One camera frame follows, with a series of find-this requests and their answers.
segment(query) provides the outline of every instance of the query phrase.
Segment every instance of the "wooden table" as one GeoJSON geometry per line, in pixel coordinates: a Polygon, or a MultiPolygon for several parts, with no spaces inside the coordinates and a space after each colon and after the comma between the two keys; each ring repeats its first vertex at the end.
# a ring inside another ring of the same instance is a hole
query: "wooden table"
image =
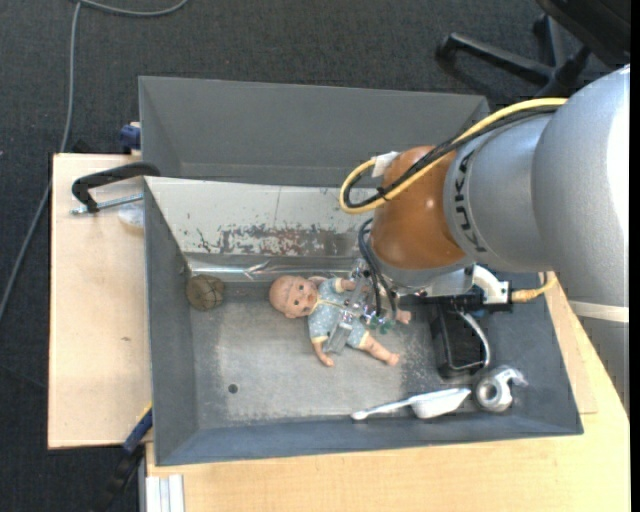
{"type": "MultiPolygon", "coordinates": [[[[142,233],[117,209],[73,216],[77,177],[136,157],[56,155],[51,216],[49,447],[121,443],[151,398],[142,233]]],[[[129,180],[98,200],[140,189],[129,180]]],[[[559,287],[547,292],[584,434],[371,453],[157,467],[186,510],[630,510],[629,420],[559,287]]]]}

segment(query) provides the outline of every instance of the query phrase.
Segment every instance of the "metal clamp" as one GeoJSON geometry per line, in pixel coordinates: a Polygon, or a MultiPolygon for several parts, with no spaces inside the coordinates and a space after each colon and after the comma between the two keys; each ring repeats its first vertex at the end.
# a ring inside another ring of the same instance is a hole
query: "metal clamp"
{"type": "Polygon", "coordinates": [[[108,185],[110,183],[134,178],[136,176],[160,176],[160,170],[155,165],[148,162],[133,162],[121,167],[107,169],[106,171],[78,178],[73,182],[71,192],[73,192],[73,195],[76,196],[78,201],[80,201],[84,206],[71,210],[71,213],[74,215],[79,213],[97,213],[103,208],[142,199],[141,195],[136,195],[123,199],[105,201],[104,203],[97,203],[93,197],[91,197],[91,194],[89,194],[89,190],[92,188],[101,187],[102,185],[108,185]]]}
{"type": "Polygon", "coordinates": [[[527,386],[522,373],[509,366],[499,366],[478,381],[474,397],[480,407],[491,412],[506,411],[513,402],[509,382],[527,386]]]}

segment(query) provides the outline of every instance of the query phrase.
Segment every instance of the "wooden board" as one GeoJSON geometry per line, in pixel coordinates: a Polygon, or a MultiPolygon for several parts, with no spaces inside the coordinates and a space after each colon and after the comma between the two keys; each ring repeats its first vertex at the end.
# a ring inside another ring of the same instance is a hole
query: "wooden board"
{"type": "MultiPolygon", "coordinates": [[[[142,230],[118,209],[71,215],[81,176],[131,162],[59,154],[51,212],[50,448],[121,443],[151,400],[142,230]]],[[[141,191],[131,179],[95,189],[97,201],[141,191]]]]}

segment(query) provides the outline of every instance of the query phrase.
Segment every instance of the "baby doll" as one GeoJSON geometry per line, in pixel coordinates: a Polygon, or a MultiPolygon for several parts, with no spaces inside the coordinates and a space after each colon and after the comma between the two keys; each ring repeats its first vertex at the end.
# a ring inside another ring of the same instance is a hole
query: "baby doll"
{"type": "MultiPolygon", "coordinates": [[[[271,285],[269,302],[287,318],[308,316],[313,349],[323,364],[333,366],[333,359],[323,352],[322,345],[329,338],[344,307],[344,299],[340,298],[340,294],[354,288],[353,281],[338,277],[306,279],[300,276],[281,276],[271,285]]],[[[396,315],[396,320],[405,324],[410,319],[411,313],[408,311],[398,311],[396,315]]],[[[371,336],[362,322],[354,322],[347,344],[368,352],[390,366],[395,366],[400,359],[398,354],[390,352],[371,336]]]]}

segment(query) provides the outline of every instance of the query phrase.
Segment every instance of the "cable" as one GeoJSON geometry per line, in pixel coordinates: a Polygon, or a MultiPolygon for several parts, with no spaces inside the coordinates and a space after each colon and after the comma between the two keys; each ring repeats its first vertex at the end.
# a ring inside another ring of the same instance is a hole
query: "cable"
{"type": "MultiPolygon", "coordinates": [[[[75,10],[73,12],[73,21],[71,22],[71,42],[69,44],[69,93],[67,99],[67,119],[64,126],[64,131],[62,135],[62,142],[60,143],[60,153],[64,153],[67,149],[67,144],[69,142],[69,134],[71,132],[71,121],[73,117],[73,98],[75,93],[75,46],[76,46],[76,32],[78,28],[78,18],[80,16],[80,7],[82,5],[86,5],[87,7],[92,7],[94,9],[107,12],[110,14],[120,14],[123,16],[132,16],[137,18],[151,18],[158,16],[165,16],[167,14],[171,14],[178,9],[184,7],[184,5],[189,0],[181,0],[178,4],[173,7],[169,7],[167,9],[162,9],[159,11],[130,11],[127,9],[119,9],[117,7],[111,7],[108,5],[99,4],[97,2],[93,2],[91,0],[79,0],[76,3],[75,10]]],[[[11,292],[13,291],[13,287],[15,285],[16,279],[18,277],[18,273],[20,272],[20,268],[22,267],[22,262],[27,253],[27,249],[29,245],[31,245],[31,240],[33,238],[33,234],[36,230],[38,222],[40,222],[40,218],[42,217],[42,212],[47,205],[49,196],[51,194],[53,183],[52,178],[49,178],[47,183],[47,187],[42,194],[42,198],[40,199],[40,203],[38,204],[38,209],[31,221],[31,225],[29,226],[29,230],[27,231],[27,235],[25,236],[24,241],[22,242],[22,246],[20,248],[20,252],[18,253],[18,257],[16,258],[15,263],[13,264],[13,268],[11,270],[11,274],[9,275],[9,280],[7,281],[7,286],[2,295],[2,302],[0,302],[0,323],[4,318],[4,313],[7,309],[7,305],[9,303],[9,298],[11,297],[11,292]]]]}
{"type": "Polygon", "coordinates": [[[382,275],[382,272],[380,272],[378,265],[373,259],[371,250],[364,239],[364,236],[370,232],[370,230],[367,229],[367,226],[371,224],[372,221],[373,221],[373,218],[365,221],[362,224],[362,226],[360,226],[360,229],[358,231],[358,247],[360,249],[360,252],[362,253],[362,257],[365,259],[365,261],[369,265],[369,269],[371,270],[371,280],[373,281],[373,291],[376,299],[376,315],[378,315],[378,317],[382,316],[382,304],[380,301],[380,291],[378,289],[378,284],[380,284],[384,289],[385,293],[387,294],[387,298],[389,299],[389,304],[391,305],[393,318],[395,319],[398,306],[394,298],[394,293],[391,291],[391,288],[389,287],[387,281],[382,275]]]}
{"type": "Polygon", "coordinates": [[[444,152],[443,154],[439,154],[437,159],[431,161],[421,169],[417,170],[417,172],[412,173],[411,176],[405,177],[404,175],[400,178],[401,183],[399,185],[392,185],[392,187],[387,187],[387,191],[383,194],[379,191],[377,196],[373,196],[369,200],[365,200],[362,205],[351,206],[348,202],[348,192],[351,187],[360,179],[365,170],[371,167],[375,163],[375,159],[370,159],[367,162],[356,167],[351,173],[347,176],[342,187],[340,189],[339,202],[340,207],[343,211],[350,214],[364,213],[371,211],[378,206],[384,204],[386,201],[390,201],[395,198],[398,194],[406,190],[410,187],[415,181],[424,176],[427,172],[429,172],[438,162],[450,151],[453,150],[453,146],[462,143],[462,141],[468,142],[471,138],[475,136],[479,136],[479,133],[484,131],[485,129],[495,129],[495,125],[499,123],[503,119],[512,118],[516,114],[520,114],[527,111],[538,111],[539,113],[540,107],[546,108],[551,107],[553,109],[558,108],[563,105],[567,101],[566,98],[538,98],[533,100],[527,100],[520,103],[516,103],[509,107],[505,107],[497,112],[494,112],[490,116],[484,118],[480,122],[476,123],[474,126],[466,130],[461,135],[455,137],[451,142],[447,142],[438,146],[438,148],[446,148],[451,146],[451,148],[444,152]]]}
{"type": "Polygon", "coordinates": [[[550,290],[556,284],[558,284],[558,278],[554,276],[552,279],[548,279],[546,283],[544,283],[539,288],[515,290],[511,293],[511,302],[519,303],[519,304],[522,304],[524,302],[529,302],[530,300],[533,300],[536,297],[542,295],[544,292],[550,290]]]}
{"type": "Polygon", "coordinates": [[[128,9],[120,9],[119,7],[112,7],[110,5],[100,4],[98,2],[93,2],[92,0],[78,0],[78,4],[86,5],[87,7],[93,7],[99,11],[103,11],[109,14],[121,14],[123,16],[132,16],[135,18],[146,18],[146,17],[156,17],[156,16],[165,16],[167,14],[171,14],[176,12],[178,9],[184,7],[184,5],[189,0],[182,0],[177,3],[173,7],[168,7],[167,9],[161,9],[159,11],[130,11],[128,9]]]}

